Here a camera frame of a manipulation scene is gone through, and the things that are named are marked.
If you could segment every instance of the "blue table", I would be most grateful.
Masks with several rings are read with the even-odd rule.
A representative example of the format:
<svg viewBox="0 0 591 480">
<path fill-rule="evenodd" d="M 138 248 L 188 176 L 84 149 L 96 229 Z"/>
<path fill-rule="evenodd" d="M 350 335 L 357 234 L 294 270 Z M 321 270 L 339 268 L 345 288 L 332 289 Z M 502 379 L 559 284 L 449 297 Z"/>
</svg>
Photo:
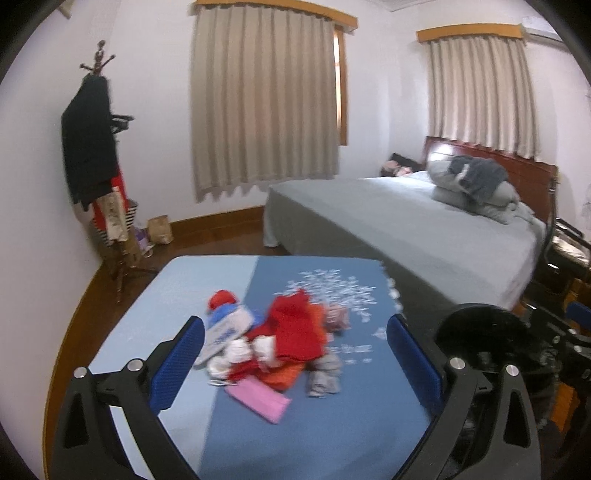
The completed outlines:
<svg viewBox="0 0 591 480">
<path fill-rule="evenodd" d="M 90 365 L 94 373 L 147 358 L 191 315 L 205 319 L 210 296 L 234 292 L 266 311 L 277 294 L 306 289 L 313 301 L 345 304 L 351 330 L 329 343 L 344 363 L 342 392 L 306 396 L 303 374 L 286 392 L 292 399 L 272 425 L 191 370 L 160 420 L 203 480 L 390 480 L 426 431 L 420 406 L 386 340 L 388 319 L 400 310 L 387 277 L 373 260 L 326 257 L 180 257 L 140 295 Z M 125 416 L 111 407 L 134 471 L 152 479 Z"/>
</svg>

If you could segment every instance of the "hanging clothes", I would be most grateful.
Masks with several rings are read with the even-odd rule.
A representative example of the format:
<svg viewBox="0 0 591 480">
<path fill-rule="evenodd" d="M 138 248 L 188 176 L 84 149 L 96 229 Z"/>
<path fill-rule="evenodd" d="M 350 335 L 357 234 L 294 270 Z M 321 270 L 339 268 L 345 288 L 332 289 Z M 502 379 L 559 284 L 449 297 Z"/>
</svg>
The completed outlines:
<svg viewBox="0 0 591 480">
<path fill-rule="evenodd" d="M 121 175 L 121 171 L 117 172 L 117 175 L 111 179 L 111 191 L 118 189 L 122 198 L 123 198 L 123 205 L 125 208 L 125 212 L 129 211 L 129 199 L 127 198 L 127 194 L 125 193 L 125 183 L 123 182 L 123 176 Z M 93 223 L 95 227 L 99 230 L 106 231 L 106 222 L 105 222 L 105 215 L 101 211 L 100 205 L 97 200 L 92 202 L 92 208 L 95 212 L 95 216 L 93 218 Z"/>
<path fill-rule="evenodd" d="M 84 210 L 112 191 L 119 171 L 111 123 L 107 79 L 87 75 L 61 116 L 66 181 L 73 203 Z"/>
<path fill-rule="evenodd" d="M 105 218 L 107 239 L 125 242 L 129 236 L 123 195 L 121 195 L 119 188 L 114 187 L 111 193 L 98 198 L 96 203 Z"/>
</svg>

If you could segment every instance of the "orange towel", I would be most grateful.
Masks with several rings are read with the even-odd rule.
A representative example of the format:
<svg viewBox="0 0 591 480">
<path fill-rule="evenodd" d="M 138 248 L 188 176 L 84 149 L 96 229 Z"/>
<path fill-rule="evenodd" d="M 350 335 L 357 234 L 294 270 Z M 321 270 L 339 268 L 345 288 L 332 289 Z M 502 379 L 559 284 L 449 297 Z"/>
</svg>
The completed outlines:
<svg viewBox="0 0 591 480">
<path fill-rule="evenodd" d="M 308 313 L 314 323 L 314 332 L 318 335 L 318 340 L 322 346 L 326 345 L 326 331 L 324 330 L 324 317 L 326 309 L 323 305 L 317 303 L 308 304 Z"/>
<path fill-rule="evenodd" d="M 258 370 L 256 377 L 264 384 L 278 391 L 284 391 L 296 383 L 297 377 L 304 371 L 304 362 L 286 362 L 278 368 L 272 368 L 269 372 Z"/>
</svg>

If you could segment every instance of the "window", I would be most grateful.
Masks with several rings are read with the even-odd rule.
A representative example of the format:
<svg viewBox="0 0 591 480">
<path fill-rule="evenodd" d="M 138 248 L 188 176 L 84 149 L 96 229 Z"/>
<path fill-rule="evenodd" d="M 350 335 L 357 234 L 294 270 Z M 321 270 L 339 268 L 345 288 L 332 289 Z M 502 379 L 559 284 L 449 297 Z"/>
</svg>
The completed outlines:
<svg viewBox="0 0 591 480">
<path fill-rule="evenodd" d="M 344 32 L 357 19 L 296 0 L 198 0 L 191 99 L 197 198 L 331 178 L 347 144 Z"/>
</svg>

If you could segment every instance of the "brown paper bag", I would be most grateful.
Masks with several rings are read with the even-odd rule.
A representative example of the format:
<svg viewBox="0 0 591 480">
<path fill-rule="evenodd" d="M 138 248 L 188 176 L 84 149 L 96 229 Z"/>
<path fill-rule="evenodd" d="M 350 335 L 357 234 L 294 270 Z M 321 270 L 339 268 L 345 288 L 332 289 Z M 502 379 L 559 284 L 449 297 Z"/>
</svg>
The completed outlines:
<svg viewBox="0 0 591 480">
<path fill-rule="evenodd" d="M 154 217 L 148 220 L 148 236 L 153 244 L 168 245 L 173 241 L 168 215 Z"/>
</svg>

